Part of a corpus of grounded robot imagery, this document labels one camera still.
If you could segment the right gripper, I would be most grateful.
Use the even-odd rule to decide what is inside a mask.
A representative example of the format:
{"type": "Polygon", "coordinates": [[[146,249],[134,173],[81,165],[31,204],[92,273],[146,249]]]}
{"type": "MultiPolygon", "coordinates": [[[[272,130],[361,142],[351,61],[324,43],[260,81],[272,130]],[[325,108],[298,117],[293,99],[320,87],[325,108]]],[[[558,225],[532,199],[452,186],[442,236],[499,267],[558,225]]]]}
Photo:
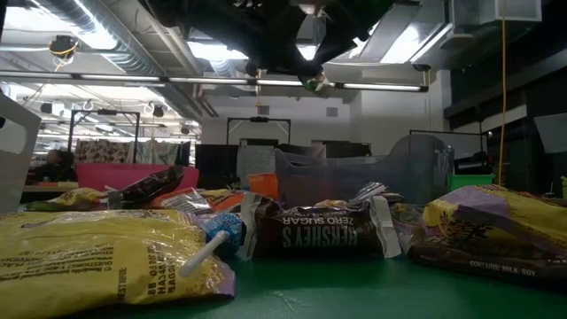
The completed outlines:
{"type": "Polygon", "coordinates": [[[391,9],[395,0],[338,0],[344,14],[345,26],[327,26],[326,33],[319,44],[312,64],[324,63],[353,49],[353,41],[358,35],[368,35],[370,29],[391,9]]]}

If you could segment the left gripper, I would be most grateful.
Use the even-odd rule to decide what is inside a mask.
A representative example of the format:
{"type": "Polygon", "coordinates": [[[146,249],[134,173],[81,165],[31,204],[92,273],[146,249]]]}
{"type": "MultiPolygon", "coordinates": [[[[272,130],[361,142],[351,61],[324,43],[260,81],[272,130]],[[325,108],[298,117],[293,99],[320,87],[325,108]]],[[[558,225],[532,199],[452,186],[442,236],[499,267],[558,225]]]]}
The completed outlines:
{"type": "Polygon", "coordinates": [[[244,53],[254,66],[315,78],[322,65],[296,45],[305,17],[290,0],[190,0],[190,25],[244,53]]]}

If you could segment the green white candy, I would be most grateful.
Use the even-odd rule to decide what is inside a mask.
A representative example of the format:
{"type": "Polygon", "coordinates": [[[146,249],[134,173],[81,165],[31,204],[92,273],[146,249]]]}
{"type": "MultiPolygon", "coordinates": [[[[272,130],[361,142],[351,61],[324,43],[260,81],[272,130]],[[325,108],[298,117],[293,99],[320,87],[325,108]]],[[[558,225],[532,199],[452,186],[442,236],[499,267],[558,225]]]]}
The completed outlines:
{"type": "Polygon", "coordinates": [[[305,90],[319,97],[329,97],[336,91],[334,84],[329,81],[324,73],[315,76],[300,76],[299,80],[305,90]]]}

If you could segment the brown Hershey's Zero Sugar packet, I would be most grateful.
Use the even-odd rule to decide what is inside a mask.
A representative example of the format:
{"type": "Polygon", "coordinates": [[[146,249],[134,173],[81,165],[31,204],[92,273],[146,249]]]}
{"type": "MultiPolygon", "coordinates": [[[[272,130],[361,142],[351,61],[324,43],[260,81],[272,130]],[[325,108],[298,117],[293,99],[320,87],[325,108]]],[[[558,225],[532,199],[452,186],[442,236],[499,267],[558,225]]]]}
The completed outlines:
{"type": "Polygon", "coordinates": [[[284,209],[249,193],[241,206],[243,238],[237,256],[252,259],[395,258],[402,254],[386,198],[354,206],[284,209]]]}

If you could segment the blue lollipop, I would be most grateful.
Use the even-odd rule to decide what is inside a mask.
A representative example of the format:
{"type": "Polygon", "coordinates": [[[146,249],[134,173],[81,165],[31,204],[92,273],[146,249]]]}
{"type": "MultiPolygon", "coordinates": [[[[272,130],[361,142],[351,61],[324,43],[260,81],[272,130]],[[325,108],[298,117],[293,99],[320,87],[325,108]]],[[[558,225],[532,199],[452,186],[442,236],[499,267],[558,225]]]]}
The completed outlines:
{"type": "Polygon", "coordinates": [[[190,218],[205,232],[206,244],[180,267],[181,277],[190,277],[214,253],[234,255],[244,243],[243,222],[236,214],[193,214],[190,218]]]}

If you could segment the orange Reese's cup packet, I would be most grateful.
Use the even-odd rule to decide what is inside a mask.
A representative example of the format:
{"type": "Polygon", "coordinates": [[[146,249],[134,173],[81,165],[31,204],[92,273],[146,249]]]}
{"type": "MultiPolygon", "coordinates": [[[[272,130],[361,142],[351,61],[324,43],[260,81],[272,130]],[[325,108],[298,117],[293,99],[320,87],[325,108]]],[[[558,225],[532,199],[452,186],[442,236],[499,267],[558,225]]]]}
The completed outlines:
{"type": "Polygon", "coordinates": [[[217,191],[206,195],[207,202],[216,213],[239,213],[244,198],[244,191],[217,191]]]}
{"type": "Polygon", "coordinates": [[[149,207],[195,215],[210,214],[213,211],[208,201],[192,187],[160,195],[149,203],[149,207]]]}

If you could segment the yellow Sour Patch packet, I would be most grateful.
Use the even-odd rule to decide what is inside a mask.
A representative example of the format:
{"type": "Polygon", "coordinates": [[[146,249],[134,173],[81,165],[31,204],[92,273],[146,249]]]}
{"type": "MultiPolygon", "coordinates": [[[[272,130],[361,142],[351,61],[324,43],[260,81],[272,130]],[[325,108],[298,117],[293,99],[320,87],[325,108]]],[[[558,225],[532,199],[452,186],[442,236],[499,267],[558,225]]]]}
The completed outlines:
{"type": "Polygon", "coordinates": [[[64,211],[96,211],[108,207],[108,194],[91,188],[79,188],[62,193],[60,196],[35,201],[25,205],[26,211],[64,212],[64,211]]]}
{"type": "Polygon", "coordinates": [[[204,231],[175,210],[0,215],[0,319],[233,297],[236,275],[215,256],[181,276],[205,244],[204,231]]]}
{"type": "Polygon", "coordinates": [[[567,207],[498,185],[471,185],[423,210],[427,237],[473,255],[567,257],[567,207]]]}

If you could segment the long ceiling tube light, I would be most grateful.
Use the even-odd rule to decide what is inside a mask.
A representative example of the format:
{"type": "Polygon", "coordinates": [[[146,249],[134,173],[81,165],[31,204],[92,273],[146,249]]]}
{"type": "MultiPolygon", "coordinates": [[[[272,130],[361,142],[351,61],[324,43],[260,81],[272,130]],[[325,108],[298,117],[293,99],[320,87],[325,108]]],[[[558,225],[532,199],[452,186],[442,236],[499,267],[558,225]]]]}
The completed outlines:
{"type": "MultiPolygon", "coordinates": [[[[0,80],[12,82],[116,82],[124,85],[135,86],[162,86],[164,84],[206,84],[206,85],[228,85],[228,86],[266,86],[266,87],[290,87],[299,88],[303,84],[299,80],[277,80],[269,78],[221,78],[201,76],[147,76],[147,75],[124,75],[124,74],[78,74],[60,72],[33,72],[33,71],[11,71],[0,70],[0,80]]],[[[372,91],[394,91],[424,93],[429,90],[428,86],[390,84],[390,83],[358,83],[358,82],[330,82],[329,87],[333,89],[346,90],[372,90],[372,91]]]]}

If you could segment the grey fabric panel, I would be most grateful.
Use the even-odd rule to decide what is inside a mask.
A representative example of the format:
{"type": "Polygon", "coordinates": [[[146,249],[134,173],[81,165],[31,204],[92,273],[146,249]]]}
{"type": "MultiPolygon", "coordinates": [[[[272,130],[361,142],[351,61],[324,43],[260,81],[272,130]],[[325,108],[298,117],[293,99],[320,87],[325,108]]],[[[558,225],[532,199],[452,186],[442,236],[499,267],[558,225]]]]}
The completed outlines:
{"type": "Polygon", "coordinates": [[[275,148],[241,142],[237,150],[237,177],[240,188],[249,189],[249,175],[272,174],[276,170],[275,148]]]}

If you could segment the smoky transparent plastic bin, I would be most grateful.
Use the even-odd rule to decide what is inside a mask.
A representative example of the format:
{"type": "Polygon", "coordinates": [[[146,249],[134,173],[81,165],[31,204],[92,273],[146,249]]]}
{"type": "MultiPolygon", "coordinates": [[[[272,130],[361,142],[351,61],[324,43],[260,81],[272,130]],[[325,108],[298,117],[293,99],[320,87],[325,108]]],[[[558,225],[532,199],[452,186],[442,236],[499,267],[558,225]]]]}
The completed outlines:
{"type": "Polygon", "coordinates": [[[454,148],[435,136],[409,135],[386,156],[318,159],[275,150],[275,163],[279,201],[286,207],[347,201],[370,182],[411,204],[426,204],[450,192],[454,148]]]}

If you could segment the black monitor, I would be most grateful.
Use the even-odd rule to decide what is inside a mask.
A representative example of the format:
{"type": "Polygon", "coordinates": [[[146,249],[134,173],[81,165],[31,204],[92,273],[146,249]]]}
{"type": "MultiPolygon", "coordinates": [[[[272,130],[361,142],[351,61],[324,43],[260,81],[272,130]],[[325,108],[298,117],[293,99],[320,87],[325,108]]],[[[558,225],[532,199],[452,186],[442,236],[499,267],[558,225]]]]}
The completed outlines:
{"type": "Polygon", "coordinates": [[[205,190],[237,189],[237,145],[197,144],[195,168],[199,171],[198,187],[205,190]]]}

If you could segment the white ventilation unit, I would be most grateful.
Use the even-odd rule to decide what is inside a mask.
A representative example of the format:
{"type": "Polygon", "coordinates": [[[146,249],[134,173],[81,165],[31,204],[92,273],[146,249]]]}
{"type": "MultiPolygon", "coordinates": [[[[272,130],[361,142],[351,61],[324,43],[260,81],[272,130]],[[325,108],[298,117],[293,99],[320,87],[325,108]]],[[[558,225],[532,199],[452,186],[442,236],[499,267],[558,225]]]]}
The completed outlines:
{"type": "Polygon", "coordinates": [[[499,20],[541,22],[541,0],[449,0],[455,26],[480,26],[499,20]]]}

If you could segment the green plastic basket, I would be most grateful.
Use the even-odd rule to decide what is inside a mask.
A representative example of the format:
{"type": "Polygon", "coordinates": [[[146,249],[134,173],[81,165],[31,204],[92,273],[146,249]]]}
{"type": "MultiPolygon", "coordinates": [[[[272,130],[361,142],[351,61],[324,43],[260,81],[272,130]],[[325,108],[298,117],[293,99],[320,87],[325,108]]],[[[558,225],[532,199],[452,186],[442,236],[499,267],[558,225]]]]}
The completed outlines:
{"type": "Polygon", "coordinates": [[[449,190],[455,191],[471,185],[490,185],[493,179],[493,175],[452,175],[449,179],[449,190]]]}

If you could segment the person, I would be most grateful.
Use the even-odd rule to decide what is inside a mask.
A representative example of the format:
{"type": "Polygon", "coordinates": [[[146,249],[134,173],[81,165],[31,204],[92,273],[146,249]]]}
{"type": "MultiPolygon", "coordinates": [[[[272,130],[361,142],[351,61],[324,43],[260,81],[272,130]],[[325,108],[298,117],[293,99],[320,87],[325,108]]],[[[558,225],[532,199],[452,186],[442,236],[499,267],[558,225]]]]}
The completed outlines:
{"type": "Polygon", "coordinates": [[[74,170],[74,155],[69,151],[51,150],[48,152],[43,165],[28,170],[26,184],[77,181],[78,176],[74,170]]]}

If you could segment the silver ventilation duct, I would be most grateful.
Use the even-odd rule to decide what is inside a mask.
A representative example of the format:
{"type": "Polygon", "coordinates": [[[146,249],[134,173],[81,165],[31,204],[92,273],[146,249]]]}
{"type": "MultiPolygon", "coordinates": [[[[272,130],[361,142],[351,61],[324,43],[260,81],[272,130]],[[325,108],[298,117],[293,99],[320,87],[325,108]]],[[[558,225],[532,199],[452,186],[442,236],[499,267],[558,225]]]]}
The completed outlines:
{"type": "MultiPolygon", "coordinates": [[[[112,12],[104,0],[32,0],[39,8],[70,25],[82,42],[93,49],[110,50],[105,56],[126,75],[161,76],[164,68],[112,12]]],[[[152,87],[182,117],[201,120],[214,111],[196,97],[196,87],[182,89],[172,84],[152,87]]]]}

